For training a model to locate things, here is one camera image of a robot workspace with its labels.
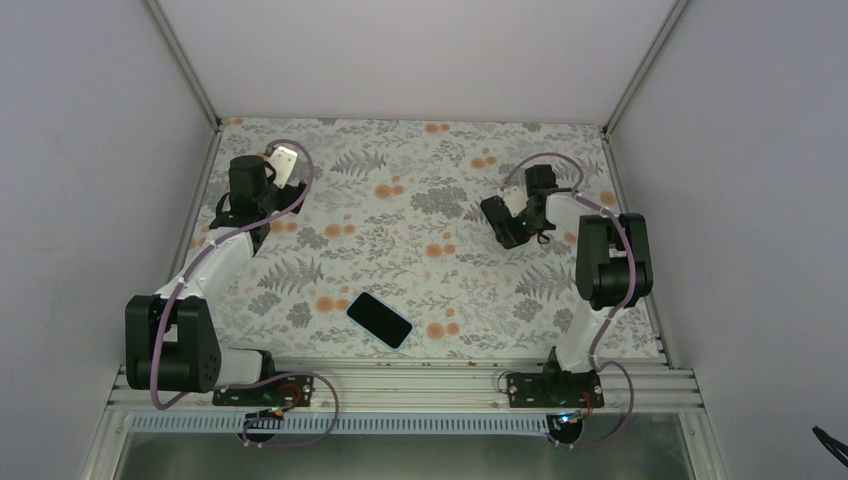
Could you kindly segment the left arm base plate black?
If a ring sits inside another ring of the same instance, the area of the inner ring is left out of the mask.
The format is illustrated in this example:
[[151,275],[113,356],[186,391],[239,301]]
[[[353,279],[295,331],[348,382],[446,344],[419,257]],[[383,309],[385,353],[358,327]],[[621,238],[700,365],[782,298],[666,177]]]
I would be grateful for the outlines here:
[[308,407],[313,386],[312,376],[289,375],[253,389],[215,391],[212,404],[219,407]]

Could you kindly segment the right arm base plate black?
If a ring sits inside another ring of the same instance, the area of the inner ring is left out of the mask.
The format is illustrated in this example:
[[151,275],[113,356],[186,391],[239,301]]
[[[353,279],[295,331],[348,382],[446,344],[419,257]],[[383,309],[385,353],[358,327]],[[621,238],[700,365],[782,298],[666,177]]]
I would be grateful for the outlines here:
[[595,371],[557,375],[513,372],[506,375],[511,408],[602,408],[600,377]]

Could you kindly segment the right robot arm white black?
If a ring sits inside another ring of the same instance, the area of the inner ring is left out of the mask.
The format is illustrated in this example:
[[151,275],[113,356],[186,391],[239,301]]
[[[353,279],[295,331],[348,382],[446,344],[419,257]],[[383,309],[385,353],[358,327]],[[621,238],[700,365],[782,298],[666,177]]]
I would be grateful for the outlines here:
[[571,221],[578,224],[574,283],[580,300],[574,318],[551,349],[541,373],[544,399],[565,407],[579,393],[597,389],[596,350],[615,315],[633,307],[653,288],[647,225],[640,214],[612,213],[576,187],[558,185],[551,166],[528,168],[525,186],[502,189],[481,201],[481,211],[507,249]]

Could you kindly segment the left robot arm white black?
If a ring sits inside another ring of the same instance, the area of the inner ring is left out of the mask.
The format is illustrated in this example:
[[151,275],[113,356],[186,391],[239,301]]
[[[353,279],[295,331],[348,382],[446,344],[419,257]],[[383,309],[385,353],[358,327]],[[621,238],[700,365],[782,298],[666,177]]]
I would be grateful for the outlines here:
[[201,250],[163,287],[125,307],[125,368],[135,390],[206,393],[238,385],[255,405],[270,402],[278,377],[265,353],[219,344],[211,304],[255,254],[274,215],[296,213],[310,182],[289,179],[298,154],[282,145],[231,160]]

